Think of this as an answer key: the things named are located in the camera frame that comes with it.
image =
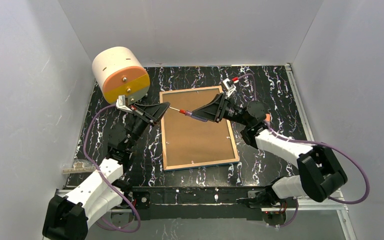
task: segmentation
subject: white cylinder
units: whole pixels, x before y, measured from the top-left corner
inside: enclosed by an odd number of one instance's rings
[[[135,55],[126,47],[116,46],[98,54],[92,71],[105,100],[113,104],[120,95],[132,104],[145,96],[150,77]]]

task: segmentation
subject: purple screwdriver handle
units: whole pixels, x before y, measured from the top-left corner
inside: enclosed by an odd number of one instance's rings
[[[191,111],[186,111],[186,113],[185,113],[184,115],[185,115],[185,116],[189,116],[189,117],[191,117],[191,118],[193,118],[193,119],[199,120],[199,121],[201,121],[201,122],[207,122],[207,121],[208,121],[208,120],[205,119],[205,118],[202,118],[202,117],[200,117],[200,116],[195,116],[195,115],[193,115]]]

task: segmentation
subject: wooden board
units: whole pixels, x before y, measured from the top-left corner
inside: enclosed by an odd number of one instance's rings
[[[221,86],[162,91],[159,99],[173,108],[193,111],[210,103],[221,92]],[[225,119],[219,123],[202,122],[168,109],[161,128],[164,170],[239,161],[232,127]]]

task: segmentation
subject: marble tabletop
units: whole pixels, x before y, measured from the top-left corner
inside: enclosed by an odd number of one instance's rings
[[[148,67],[150,77],[148,96],[140,104],[157,104],[160,91],[211,87],[221,85],[225,78],[234,78],[246,73],[254,74],[237,84],[234,94],[238,105],[243,106],[253,99],[263,102],[271,114],[272,126],[283,135],[295,139],[306,139],[298,108],[294,99],[286,70],[283,66],[206,66],[206,67]],[[83,127],[79,136],[75,159],[85,159],[83,144],[86,130],[92,117],[108,103],[95,83]],[[106,133],[116,125],[123,124],[125,113],[109,109],[94,122],[87,140],[86,149],[98,163],[106,154]],[[218,166],[198,167],[176,171],[163,171],[161,127],[150,127],[133,149],[134,161],[124,179],[134,187],[240,187],[265,186],[278,177],[297,173],[295,166],[270,152],[248,146],[241,139],[244,127],[232,123],[233,134],[240,162]],[[78,186],[89,173],[71,174],[66,186]]]

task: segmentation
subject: wooden frame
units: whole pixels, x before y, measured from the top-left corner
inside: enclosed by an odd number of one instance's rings
[[[159,99],[160,102],[164,102],[164,95],[168,94],[177,94],[181,92],[194,92],[194,91],[203,91],[203,90],[213,90],[217,89],[219,93],[222,93],[222,87],[221,86],[210,86],[210,87],[200,87],[200,88],[190,88],[190,89],[182,89],[182,90],[172,90],[172,91],[161,91],[159,93]],[[213,123],[213,122],[206,122],[205,124],[223,124],[223,122],[220,123]],[[167,139],[166,139],[166,126],[165,126],[165,119],[164,117],[161,119],[161,133],[162,133],[162,158],[163,158],[163,169],[165,171],[170,170],[178,170],[178,169],[187,169],[187,168],[197,168],[202,166],[214,166],[214,165],[222,165],[222,164],[231,164],[239,161],[239,155],[235,144],[235,136],[232,131],[232,126],[230,121],[226,120],[224,124],[227,125],[228,134],[230,137],[231,147],[233,151],[233,158],[228,159],[220,159],[220,160],[214,160],[214,161],[206,161],[206,162],[197,162],[197,163],[189,163],[189,164],[181,164],[181,165],[168,165],[168,159],[167,159]]]

